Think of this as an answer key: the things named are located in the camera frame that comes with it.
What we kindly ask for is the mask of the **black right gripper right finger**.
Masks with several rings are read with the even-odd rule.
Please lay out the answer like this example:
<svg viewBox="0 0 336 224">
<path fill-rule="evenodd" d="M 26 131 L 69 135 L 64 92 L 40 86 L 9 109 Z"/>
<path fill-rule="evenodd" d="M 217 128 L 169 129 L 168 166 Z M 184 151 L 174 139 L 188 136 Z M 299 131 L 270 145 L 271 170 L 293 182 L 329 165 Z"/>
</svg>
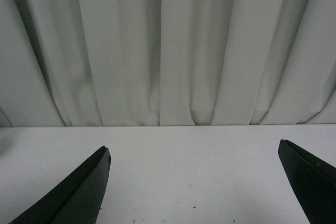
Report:
<svg viewBox="0 0 336 224">
<path fill-rule="evenodd" d="M 310 223 L 335 223 L 335 167 L 289 140 L 278 155 L 290 186 Z"/>
</svg>

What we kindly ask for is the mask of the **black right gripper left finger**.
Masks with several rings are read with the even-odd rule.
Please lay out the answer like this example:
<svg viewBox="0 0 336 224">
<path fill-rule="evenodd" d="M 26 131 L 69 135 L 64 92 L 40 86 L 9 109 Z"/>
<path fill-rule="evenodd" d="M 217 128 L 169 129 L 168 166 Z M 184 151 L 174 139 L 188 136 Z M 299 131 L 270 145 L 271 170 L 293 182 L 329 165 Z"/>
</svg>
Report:
<svg viewBox="0 0 336 224">
<path fill-rule="evenodd" d="M 110 152 L 102 146 L 11 223 L 96 223 L 109 171 Z"/>
</svg>

